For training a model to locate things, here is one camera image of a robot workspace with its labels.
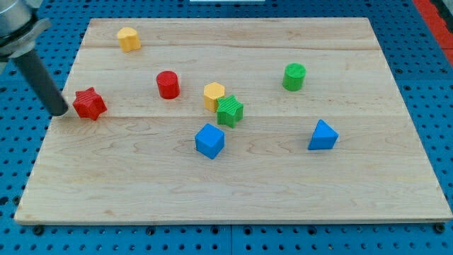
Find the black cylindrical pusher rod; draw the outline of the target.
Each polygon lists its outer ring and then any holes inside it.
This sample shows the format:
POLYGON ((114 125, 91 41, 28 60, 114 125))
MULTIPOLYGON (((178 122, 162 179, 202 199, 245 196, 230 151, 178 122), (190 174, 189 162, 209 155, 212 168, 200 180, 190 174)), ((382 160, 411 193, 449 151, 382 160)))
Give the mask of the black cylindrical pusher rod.
POLYGON ((52 116, 61 116, 68 111, 67 102, 35 50, 13 58, 13 63, 52 116))

